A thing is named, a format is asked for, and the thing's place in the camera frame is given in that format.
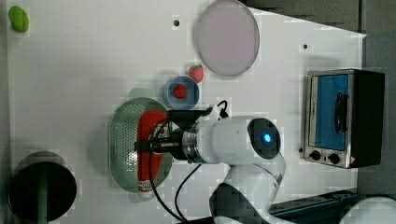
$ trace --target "red object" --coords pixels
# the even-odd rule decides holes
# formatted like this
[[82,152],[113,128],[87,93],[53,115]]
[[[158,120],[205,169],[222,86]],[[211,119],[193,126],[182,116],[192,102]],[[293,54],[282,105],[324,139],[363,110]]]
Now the red object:
[[187,94],[186,87],[184,85],[180,84],[175,87],[174,96],[176,96],[177,99],[182,100],[186,98],[186,94]]
[[[149,140],[149,137],[154,129],[154,125],[161,119],[165,119],[166,114],[159,110],[150,110],[145,112],[139,120],[139,127],[137,130],[137,142],[143,142]],[[150,193],[152,191],[149,182],[149,153],[148,151],[137,152],[137,178],[138,178],[138,189],[140,192]],[[161,161],[163,160],[163,154],[153,153],[151,159],[151,173],[152,179],[155,180],[160,169]]]
[[196,83],[200,83],[204,79],[204,68],[201,65],[193,66],[190,68],[189,74]]

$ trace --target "black pot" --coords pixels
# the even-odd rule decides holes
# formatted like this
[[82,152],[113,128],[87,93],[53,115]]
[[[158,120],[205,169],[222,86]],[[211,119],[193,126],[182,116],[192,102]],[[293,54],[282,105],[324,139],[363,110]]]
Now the black pot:
[[61,217],[72,206],[77,195],[76,179],[61,164],[42,161],[21,169],[12,178],[8,205],[16,217],[38,221],[39,180],[43,176],[47,183],[47,221]]

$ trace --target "silver oven frame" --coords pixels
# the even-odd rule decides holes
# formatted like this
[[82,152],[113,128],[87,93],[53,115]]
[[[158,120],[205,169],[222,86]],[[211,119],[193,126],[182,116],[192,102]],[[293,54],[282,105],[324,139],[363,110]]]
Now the silver oven frame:
[[[348,101],[346,116],[346,150],[338,151],[329,148],[314,147],[316,137],[317,121],[317,99],[318,99],[318,77],[348,75]],[[322,163],[330,166],[341,168],[351,168],[351,127],[352,127],[352,105],[353,105],[353,77],[354,71],[351,69],[333,70],[333,71],[310,71],[308,72],[308,85],[306,91],[306,110],[305,110],[305,137],[304,137],[304,158],[306,161]],[[320,153],[318,161],[313,160],[309,155],[314,151]],[[337,154],[340,162],[333,164],[328,157]]]

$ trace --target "blue bowl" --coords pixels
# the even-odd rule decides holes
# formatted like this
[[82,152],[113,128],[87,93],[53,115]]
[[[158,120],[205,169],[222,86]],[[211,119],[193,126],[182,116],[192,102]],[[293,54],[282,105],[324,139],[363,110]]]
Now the blue bowl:
[[[187,94],[186,98],[184,99],[177,99],[176,96],[173,95],[173,91],[179,84],[186,87]],[[199,99],[198,85],[191,77],[176,77],[165,84],[163,99],[167,105],[170,105],[176,110],[192,109],[197,104]]]

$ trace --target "oven knob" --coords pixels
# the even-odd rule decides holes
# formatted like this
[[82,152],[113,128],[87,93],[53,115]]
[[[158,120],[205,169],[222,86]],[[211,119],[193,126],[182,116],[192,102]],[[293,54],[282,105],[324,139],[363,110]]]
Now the oven knob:
[[320,152],[315,150],[311,154],[309,154],[309,156],[312,157],[314,161],[318,161],[320,159]]
[[332,154],[328,158],[332,164],[337,164],[340,162],[340,157],[337,154]]

